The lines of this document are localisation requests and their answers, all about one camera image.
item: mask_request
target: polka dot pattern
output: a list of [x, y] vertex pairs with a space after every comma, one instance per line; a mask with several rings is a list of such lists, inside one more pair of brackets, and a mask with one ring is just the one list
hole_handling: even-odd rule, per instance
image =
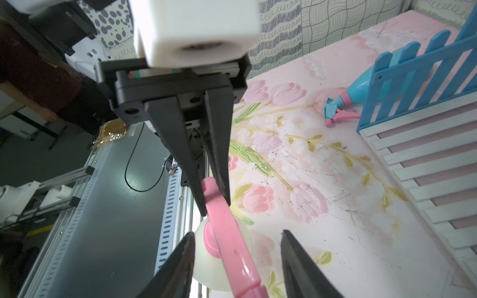
[[78, 4], [95, 25], [97, 38], [106, 49], [133, 36], [133, 24], [126, 0], [117, 0], [101, 11], [94, 10], [82, 0]]

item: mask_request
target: green leaf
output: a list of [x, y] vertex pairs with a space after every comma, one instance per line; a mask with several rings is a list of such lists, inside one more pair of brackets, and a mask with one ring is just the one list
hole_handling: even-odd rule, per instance
[[243, 108], [244, 106], [245, 106], [245, 105], [241, 105], [240, 107], [235, 108], [235, 109], [234, 109], [234, 113], [235, 113], [236, 111], [240, 110], [241, 108]]
[[271, 286], [273, 286], [273, 284], [275, 283], [275, 278], [276, 278], [275, 271], [272, 271], [269, 276], [269, 282], [268, 282], [269, 288], [271, 288]]
[[231, 207], [230, 208], [231, 212], [233, 215], [235, 215], [236, 217], [240, 218], [240, 220], [247, 226], [253, 226], [255, 224], [255, 222], [253, 220], [251, 220], [250, 218], [246, 217], [245, 215], [243, 215], [240, 211], [238, 211], [237, 209]]
[[400, 189], [397, 189], [397, 188], [394, 188], [394, 187], [389, 187], [389, 189], [393, 192], [393, 194], [400, 198], [401, 200], [405, 201], [405, 202], [409, 202], [409, 199], [406, 197], [406, 195], [400, 190]]
[[353, 167], [353, 160], [351, 158], [347, 157], [346, 155], [344, 156], [344, 163], [348, 168]]
[[235, 140], [230, 140], [229, 147], [230, 155], [238, 157], [247, 164], [254, 163], [257, 165], [257, 170], [267, 177], [272, 177], [273, 168], [263, 159], [263, 157], [255, 152], [252, 148], [241, 144]]
[[367, 185], [371, 181], [371, 174], [367, 173], [363, 177], [363, 185]]
[[331, 262], [331, 259], [332, 259], [331, 251], [327, 251], [324, 254], [322, 254], [321, 257], [319, 257], [316, 260], [316, 264], [317, 265], [326, 265], [326, 264], [329, 264]]
[[248, 191], [252, 187], [252, 185], [253, 183], [248, 183], [248, 184], [237, 187], [237, 189], [234, 191], [234, 195], [232, 196], [231, 203], [243, 197], [244, 193]]
[[286, 298], [285, 293], [279, 287], [273, 287], [271, 289], [271, 294], [275, 298]]
[[382, 201], [382, 204], [383, 204], [383, 210], [384, 211], [386, 211], [386, 208], [389, 207], [389, 205], [391, 205], [393, 203], [388, 194], [384, 194], [381, 197], [381, 201]]
[[308, 142], [308, 150], [310, 152], [315, 152], [315, 150], [316, 150], [315, 144], [313, 144], [312, 142]]
[[280, 116], [277, 118], [277, 120], [275, 121], [275, 123], [277, 124], [278, 127], [282, 127], [283, 125], [281, 124], [281, 120], [283, 119], [283, 116]]
[[247, 118], [250, 114], [252, 114], [253, 112], [255, 112], [258, 107], [260, 106], [261, 103], [254, 103], [254, 104], [251, 104], [250, 107], [244, 111], [242, 114], [240, 114], [239, 117], [235, 118], [234, 121], [232, 121], [232, 125], [235, 125], [239, 122], [242, 122], [245, 118]]

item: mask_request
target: white slat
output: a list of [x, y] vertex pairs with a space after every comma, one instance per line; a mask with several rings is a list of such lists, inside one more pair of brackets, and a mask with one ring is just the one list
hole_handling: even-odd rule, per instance
[[477, 226], [443, 232], [442, 235], [454, 249], [477, 245]]
[[449, 195], [459, 191], [477, 187], [477, 173], [472, 173], [449, 180], [444, 180], [425, 186], [409, 189], [414, 199], [419, 202], [442, 195]]
[[475, 120], [477, 120], [477, 109], [439, 120], [434, 123], [419, 126], [400, 134], [391, 135], [386, 138], [374, 141], [372, 144], [376, 150], [380, 150]]
[[429, 118], [431, 116], [475, 102], [477, 102], [477, 93], [469, 93], [467, 95], [460, 96], [452, 100], [439, 103], [428, 108], [362, 129], [360, 130], [360, 133], [363, 132], [363, 136], [369, 137], [374, 134], [380, 134], [393, 128], [400, 127], [408, 123], [416, 122], [425, 118]]
[[384, 155], [383, 159], [386, 161], [387, 164], [392, 165], [428, 154], [456, 148], [473, 142], [477, 142], [477, 130], [456, 134], [444, 139]]
[[[451, 252], [451, 254], [456, 258], [457, 262], [459, 265], [463, 268], [464, 272], [469, 276], [471, 281], [474, 283], [474, 285], [477, 286], [477, 255], [475, 252], [467, 247], [467, 248], [461, 248], [461, 249], [453, 249], [449, 242], [446, 240], [446, 238], [442, 235], [444, 232], [448, 231], [453, 231], [455, 230], [454, 227], [448, 222], [439, 222], [439, 223], [432, 223], [430, 218], [426, 216], [426, 213], [424, 210], [427, 209], [432, 209], [435, 208], [435, 204], [431, 200], [424, 200], [417, 202], [412, 194], [409, 192], [410, 189], [415, 189], [418, 188], [419, 185], [416, 183], [414, 179], [409, 179], [406, 181], [400, 181], [397, 179], [396, 175], [394, 172], [390, 170], [389, 166], [386, 166], [386, 163], [384, 162], [383, 156], [386, 156], [390, 153], [388, 148], [384, 148], [381, 150], [375, 150], [371, 146], [372, 141], [376, 141], [379, 139], [377, 135], [372, 135], [369, 138], [365, 137], [363, 135], [363, 130], [360, 131], [361, 136], [365, 139], [365, 141], [368, 143], [368, 145], [371, 147], [371, 149], [374, 151], [375, 154], [380, 158], [380, 161], [384, 164], [386, 169], [389, 171], [393, 179], [401, 186], [401, 188], [404, 190], [406, 193], [407, 197], [409, 200], [416, 206], [416, 208], [419, 210], [419, 213], [423, 216], [423, 218], [426, 220], [426, 222], [432, 227], [432, 229], [437, 233], [439, 239], [444, 243], [444, 245], [447, 247], [447, 249]], [[399, 169], [402, 168], [403, 166], [401, 164], [394, 164], [393, 169]]]
[[474, 278], [477, 278], [477, 258], [471, 260], [465, 260], [464, 264], [467, 269], [474, 274]]
[[404, 181], [473, 163], [477, 163], [477, 149], [394, 170], [394, 174], [396, 174], [401, 181]]
[[477, 215], [477, 198], [424, 210], [435, 223]]

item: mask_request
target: pink tulip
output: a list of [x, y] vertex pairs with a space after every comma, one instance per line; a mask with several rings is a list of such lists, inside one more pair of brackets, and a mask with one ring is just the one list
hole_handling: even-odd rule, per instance
[[323, 194], [309, 184], [300, 183], [290, 195], [291, 206], [302, 220], [309, 223], [313, 217], [327, 213], [328, 201]]
[[236, 156], [229, 156], [228, 157], [228, 170], [232, 171], [237, 167], [237, 161], [239, 161], [239, 158]]
[[278, 88], [272, 98], [272, 103], [276, 105], [287, 105], [306, 95], [306, 90], [302, 89], [300, 85], [290, 83]]
[[265, 80], [253, 81], [247, 83], [248, 88], [242, 99], [246, 103], [261, 103], [269, 97], [268, 88], [265, 86]]
[[252, 213], [262, 213], [272, 210], [273, 188], [265, 186], [253, 186], [243, 195], [243, 208]]
[[318, 93], [316, 96], [315, 102], [313, 103], [313, 107], [315, 110], [324, 115], [325, 114], [325, 104], [326, 101], [328, 100], [328, 97], [331, 99], [337, 99], [338, 96], [340, 96], [341, 93], [346, 91], [346, 88], [339, 87], [339, 88], [327, 88], [323, 89]]
[[259, 153], [271, 152], [281, 145], [281, 140], [276, 135], [260, 135], [254, 141], [255, 151]]

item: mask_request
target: black cable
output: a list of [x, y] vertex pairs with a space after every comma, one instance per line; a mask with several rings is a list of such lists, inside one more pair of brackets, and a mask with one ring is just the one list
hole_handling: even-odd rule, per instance
[[142, 135], [142, 133], [143, 133], [144, 125], [145, 125], [145, 124], [143, 123], [143, 128], [141, 128], [141, 132], [139, 133], [139, 137], [137, 138], [136, 144], [134, 145], [134, 149], [133, 149], [133, 151], [131, 152], [131, 156], [129, 157], [129, 160], [127, 161], [126, 169], [124, 170], [124, 180], [126, 181], [127, 186], [128, 186], [129, 188], [131, 188], [132, 190], [135, 190], [135, 191], [140, 192], [140, 193], [144, 193], [144, 192], [146, 192], [146, 191], [149, 191], [149, 190], [153, 189], [154, 186], [156, 186], [156, 185], [159, 183], [159, 180], [161, 180], [162, 175], [164, 174], [164, 168], [165, 168], [166, 162], [167, 162], [167, 159], [166, 159], [166, 161], [164, 161], [164, 164], [163, 164], [163, 166], [162, 166], [162, 172], [161, 172], [161, 175], [160, 175], [159, 179], [158, 179], [158, 180], [156, 181], [156, 183], [154, 183], [154, 185], [151, 186], [150, 188], [148, 188], [148, 189], [146, 189], [146, 190], [137, 190], [137, 189], [135, 189], [134, 187], [132, 187], [132, 186], [129, 185], [129, 183], [128, 183], [128, 181], [127, 181], [127, 178], [126, 178], [127, 168], [129, 167], [129, 163], [131, 162], [131, 158], [133, 158], [133, 154], [134, 154], [134, 151], [136, 150], [137, 143], [139, 142], [139, 139], [141, 138], [141, 135]]

